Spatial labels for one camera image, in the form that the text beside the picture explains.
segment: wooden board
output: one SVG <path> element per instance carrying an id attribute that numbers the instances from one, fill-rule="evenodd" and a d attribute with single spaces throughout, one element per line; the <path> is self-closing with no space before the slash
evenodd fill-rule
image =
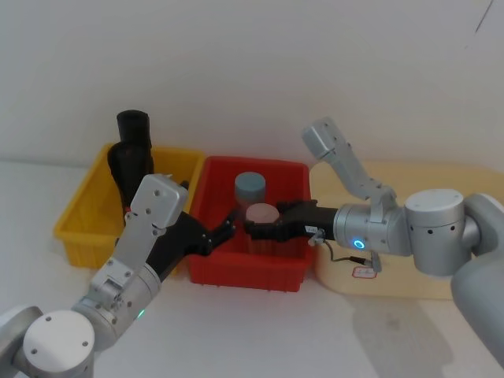
<path id="1" fill-rule="evenodd" d="M 394 188 L 398 203 L 413 193 L 433 188 L 453 188 L 463 195 L 481 192 L 504 202 L 504 174 L 473 165 L 435 163 L 365 163 L 369 175 Z M 312 198 L 319 206 L 340 207 L 344 203 L 361 202 L 349 195 L 332 168 L 316 164 L 310 171 Z M 365 255 L 367 252 L 343 249 L 330 242 L 335 257 Z M 450 281 L 426 276 L 416 270 L 413 257 L 380 255 L 383 271 L 376 278 L 353 278 L 352 262 L 331 262 L 328 248 L 319 246 L 315 259 L 315 274 L 323 285 L 333 291 L 353 295 L 382 295 L 406 298 L 451 299 Z"/>

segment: pink cylinder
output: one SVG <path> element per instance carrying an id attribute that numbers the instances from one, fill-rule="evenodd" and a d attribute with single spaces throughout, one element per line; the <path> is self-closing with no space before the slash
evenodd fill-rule
<path id="1" fill-rule="evenodd" d="M 268 205 L 267 203 L 255 203 L 246 210 L 245 218 L 248 221 L 264 224 L 274 223 L 280 213 L 275 206 Z M 275 254 L 276 242 L 272 240 L 252 240 L 248 235 L 246 238 L 246 248 L 249 254 Z"/>

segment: gray cylinder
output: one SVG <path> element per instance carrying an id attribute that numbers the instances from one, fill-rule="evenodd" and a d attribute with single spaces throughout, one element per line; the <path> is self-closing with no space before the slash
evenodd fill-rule
<path id="1" fill-rule="evenodd" d="M 343 205 L 336 214 L 334 235 L 345 248 L 370 250 L 378 254 L 410 256 L 406 216 L 401 208 L 387 212 L 380 223 L 370 222 L 368 205 Z"/>
<path id="2" fill-rule="evenodd" d="M 405 204 L 415 266 L 430 276 L 452 276 L 471 259 L 463 243 L 464 197 L 453 189 L 411 195 Z"/>

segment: label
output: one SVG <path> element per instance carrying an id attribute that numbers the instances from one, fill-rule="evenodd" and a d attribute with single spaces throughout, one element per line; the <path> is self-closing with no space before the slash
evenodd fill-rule
<path id="1" fill-rule="evenodd" d="M 352 272 L 353 278 L 365 278 L 371 280 L 376 278 L 376 272 L 368 266 L 356 266 Z"/>
<path id="2" fill-rule="evenodd" d="M 306 230 L 306 232 L 308 232 L 310 234 L 316 234 L 318 231 L 318 228 L 315 226 L 305 226 L 305 230 Z"/>

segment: round joint cover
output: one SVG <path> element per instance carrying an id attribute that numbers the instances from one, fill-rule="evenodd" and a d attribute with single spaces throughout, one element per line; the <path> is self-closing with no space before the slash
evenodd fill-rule
<path id="1" fill-rule="evenodd" d="M 265 198 L 266 179 L 256 172 L 244 172 L 235 178 L 235 196 L 248 202 L 261 202 Z"/>
<path id="2" fill-rule="evenodd" d="M 422 227 L 441 227 L 464 218 L 464 196 L 454 189 L 419 191 L 405 203 L 408 222 Z"/>
<path id="3" fill-rule="evenodd" d="M 68 372 L 93 354 L 95 332 L 88 319 L 74 311 L 55 311 L 37 319 L 24 337 L 28 363 L 42 372 Z"/>

